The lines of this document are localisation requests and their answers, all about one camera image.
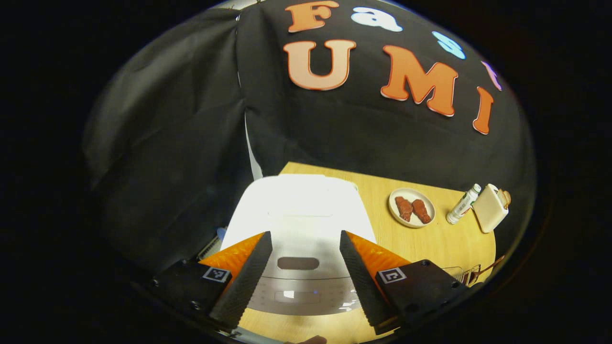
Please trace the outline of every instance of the wooden table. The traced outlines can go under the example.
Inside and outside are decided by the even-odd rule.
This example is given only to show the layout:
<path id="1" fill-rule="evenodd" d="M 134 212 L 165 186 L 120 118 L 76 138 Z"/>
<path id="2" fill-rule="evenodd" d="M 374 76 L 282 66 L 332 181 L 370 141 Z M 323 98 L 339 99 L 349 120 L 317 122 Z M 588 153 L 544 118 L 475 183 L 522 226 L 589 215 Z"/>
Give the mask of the wooden table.
<path id="1" fill-rule="evenodd" d="M 281 174 L 286 173 L 324 174 L 357 184 L 377 243 L 409 261 L 429 259 L 439 267 L 459 266 L 464 270 L 478 264 L 483 268 L 493 264 L 495 236 L 493 232 L 484 234 L 480 231 L 472 210 L 456 225 L 446 222 L 446 214 L 463 196 L 462 191 L 293 162 L 281 171 Z M 436 217 L 429 225 L 419 229 L 408 228 L 392 217 L 387 205 L 389 195 L 400 187 L 420 191 L 433 202 Z M 478 281 L 484 281 L 490 274 L 491 270 L 484 272 Z M 329 344 L 355 344 L 392 333 L 375 335 L 362 308 L 318 316 L 278 315 L 247 308 L 239 327 L 294 343 L 321 335 Z"/>

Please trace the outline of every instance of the white plate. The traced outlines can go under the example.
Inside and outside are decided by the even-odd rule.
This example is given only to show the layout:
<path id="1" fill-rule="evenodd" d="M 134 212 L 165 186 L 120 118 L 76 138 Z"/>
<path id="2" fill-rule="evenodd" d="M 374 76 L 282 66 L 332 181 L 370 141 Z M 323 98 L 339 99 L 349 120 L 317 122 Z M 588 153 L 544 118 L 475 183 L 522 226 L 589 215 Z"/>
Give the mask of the white plate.
<path id="1" fill-rule="evenodd" d="M 423 224 L 415 213 L 412 213 L 412 215 L 410 216 L 410 222 L 401 218 L 400 211 L 399 209 L 397 209 L 397 204 L 395 204 L 395 197 L 397 196 L 402 196 L 410 203 L 414 202 L 414 200 L 416 200 L 417 198 L 423 200 L 423 203 L 425 203 L 425 209 L 427 209 L 427 214 L 429 215 L 429 217 L 431 217 L 431 221 L 427 224 Z M 407 187 L 397 189 L 396 191 L 393 191 L 391 195 L 389 195 L 389 210 L 391 210 L 391 214 L 393 214 L 393 217 L 395 217 L 398 222 L 400 222 L 404 226 L 408 226 L 411 228 L 425 227 L 431 222 L 433 222 L 436 217 L 436 209 L 434 209 L 433 203 L 430 201 L 430 199 L 422 193 L 413 189 L 409 189 Z"/>

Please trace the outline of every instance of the black backdrop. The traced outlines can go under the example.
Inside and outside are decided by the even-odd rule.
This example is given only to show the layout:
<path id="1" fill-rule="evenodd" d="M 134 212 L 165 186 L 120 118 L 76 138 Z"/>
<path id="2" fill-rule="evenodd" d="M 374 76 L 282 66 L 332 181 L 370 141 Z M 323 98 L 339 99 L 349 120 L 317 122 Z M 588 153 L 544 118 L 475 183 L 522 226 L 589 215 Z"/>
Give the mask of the black backdrop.
<path id="1" fill-rule="evenodd" d="M 407 7 L 464 38 L 513 85 L 529 122 L 541 177 L 551 185 L 538 209 L 552 204 L 542 233 L 532 228 L 508 268 L 521 265 L 497 293 L 439 324 L 422 339 L 450 341 L 481 329 L 477 342 L 576 338 L 604 341 L 609 329 L 597 269 L 610 235 L 602 231 L 607 188 L 600 183 L 606 148 L 605 97 L 597 80 L 603 3 L 485 1 L 407 2 Z M 15 325 L 26 335 L 151 340 L 196 339 L 196 332 L 141 302 L 121 283 L 133 271 L 83 225 L 85 169 L 80 140 L 93 101 L 112 74 L 161 32 L 205 8 L 201 2 L 95 2 L 10 8 L 2 32 L 5 86 L 2 137 L 9 178 L 2 243 Z M 530 243 L 538 242 L 533 252 Z M 491 288 L 502 284 L 494 279 Z"/>
<path id="2" fill-rule="evenodd" d="M 290 34 L 285 7 L 296 3 L 205 11 L 147 44 L 113 76 L 83 135 L 96 230 L 151 273 L 193 256 L 227 224 L 253 180 L 246 123 L 264 176 L 293 161 L 454 190 L 475 182 L 511 190 L 512 210 L 495 230 L 496 255 L 506 254 L 532 211 L 536 163 L 505 79 L 497 77 L 504 92 L 495 90 L 480 63 L 487 59 L 396 6 L 343 0 L 324 28 Z M 361 5 L 389 13 L 404 30 L 355 23 L 351 14 Z M 432 31 L 453 37 L 466 59 L 442 49 Z M 328 39 L 358 42 L 348 81 L 325 92 L 290 82 L 283 46 Z M 457 116 L 383 97 L 390 69 L 384 45 L 414 50 L 425 70 L 434 61 L 452 65 L 460 75 Z M 325 49 L 310 53 L 315 73 L 329 70 L 329 61 Z M 488 135 L 472 127 L 478 85 L 495 94 Z"/>

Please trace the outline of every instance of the bottle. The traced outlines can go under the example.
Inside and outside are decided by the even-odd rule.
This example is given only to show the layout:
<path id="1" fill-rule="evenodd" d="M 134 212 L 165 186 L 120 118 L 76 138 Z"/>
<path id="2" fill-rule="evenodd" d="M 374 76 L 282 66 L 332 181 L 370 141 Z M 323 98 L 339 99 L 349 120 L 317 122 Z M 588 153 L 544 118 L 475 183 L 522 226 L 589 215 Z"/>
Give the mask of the bottle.
<path id="1" fill-rule="evenodd" d="M 480 191 L 481 188 L 478 184 L 474 184 L 471 189 L 466 191 L 453 210 L 446 214 L 446 220 L 448 223 L 451 225 L 456 224 L 459 219 L 469 211 L 469 208 L 472 207 L 472 204 L 474 204 L 475 200 L 478 198 Z"/>

